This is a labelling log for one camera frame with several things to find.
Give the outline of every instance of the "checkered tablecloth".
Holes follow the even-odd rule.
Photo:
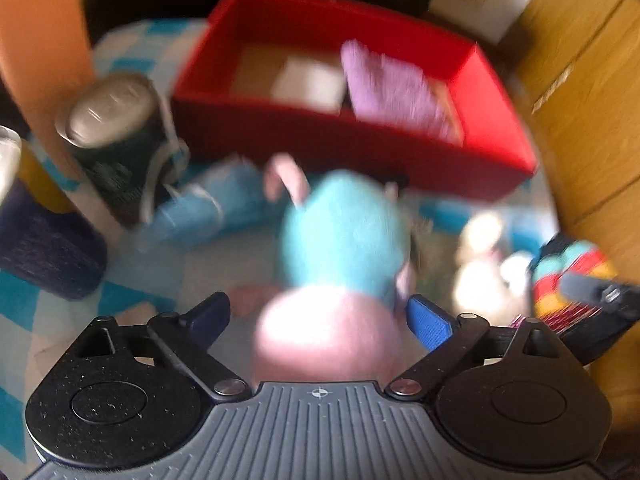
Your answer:
[[[94,50],[98,74],[128,69],[147,74],[159,93],[170,94],[186,57],[204,31],[204,20],[149,20],[115,30]],[[143,301],[156,310],[183,312],[209,294],[274,278],[276,226],[229,235],[204,247],[182,251],[159,246],[147,254],[132,248],[131,234],[108,214],[88,184],[64,179],[36,142],[36,154],[110,245],[104,283],[82,301],[61,300],[0,272],[0,470],[10,479],[26,476],[39,460],[24,428],[24,405],[42,378],[34,358],[40,351],[74,338],[95,316],[117,314]],[[434,196],[412,196],[437,232],[455,236],[480,203]],[[542,174],[493,205],[507,224],[512,249],[535,251],[558,229],[553,202]],[[451,256],[455,243],[434,246],[434,258]],[[450,294],[450,280],[423,277],[436,301]],[[210,352],[246,376],[253,319],[233,320]]]

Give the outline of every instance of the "purple and yellow can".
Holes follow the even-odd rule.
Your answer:
[[[0,126],[0,269],[79,300],[100,285],[106,264],[102,235],[20,136]]]

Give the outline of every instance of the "red box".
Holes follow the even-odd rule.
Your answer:
[[[533,176],[534,151],[480,48],[391,10],[351,0],[220,0],[174,89],[172,113],[193,160],[241,153],[257,164],[288,152],[307,171],[349,168],[410,186],[494,200]],[[229,93],[242,46],[339,52],[356,39],[446,83],[463,143]]]

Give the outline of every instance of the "can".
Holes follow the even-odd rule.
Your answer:
[[[156,205],[169,198],[158,184],[173,166],[171,157],[161,156],[161,167],[151,175],[158,153],[171,150],[160,99],[146,76],[116,72],[98,80],[62,112],[56,127],[122,226],[140,221],[145,186],[151,185]]]
[[[106,266],[102,235],[27,143],[0,126],[0,269],[72,301],[100,285]]]

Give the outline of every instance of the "folded purple towel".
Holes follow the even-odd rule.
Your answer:
[[[340,58],[358,119],[424,130],[447,142],[459,141],[420,67],[370,52],[356,40],[342,45]]]

